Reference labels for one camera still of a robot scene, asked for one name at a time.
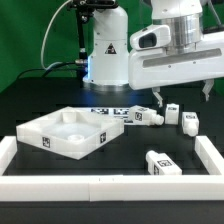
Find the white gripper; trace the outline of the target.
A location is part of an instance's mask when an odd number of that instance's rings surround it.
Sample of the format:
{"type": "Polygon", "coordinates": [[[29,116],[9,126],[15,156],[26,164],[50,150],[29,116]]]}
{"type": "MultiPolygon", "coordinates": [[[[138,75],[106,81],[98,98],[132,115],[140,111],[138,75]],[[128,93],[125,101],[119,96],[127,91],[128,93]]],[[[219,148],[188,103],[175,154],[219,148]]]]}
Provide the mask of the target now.
{"type": "Polygon", "coordinates": [[[224,77],[224,37],[205,36],[192,52],[167,55],[163,48],[132,50],[129,57],[129,85],[132,89],[152,88],[163,106],[160,87],[205,80],[205,100],[214,86],[214,78],[224,77]]]}

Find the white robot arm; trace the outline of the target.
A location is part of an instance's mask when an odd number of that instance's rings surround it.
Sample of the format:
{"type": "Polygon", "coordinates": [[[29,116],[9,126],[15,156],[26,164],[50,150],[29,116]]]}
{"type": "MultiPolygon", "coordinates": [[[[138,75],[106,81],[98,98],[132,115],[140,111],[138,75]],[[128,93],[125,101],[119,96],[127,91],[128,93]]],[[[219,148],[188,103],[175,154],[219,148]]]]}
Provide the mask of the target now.
{"type": "Polygon", "coordinates": [[[208,94],[224,77],[224,31],[202,32],[204,0],[151,0],[152,24],[127,34],[128,16],[116,9],[94,13],[94,48],[84,85],[101,91],[204,81],[208,94]]]}

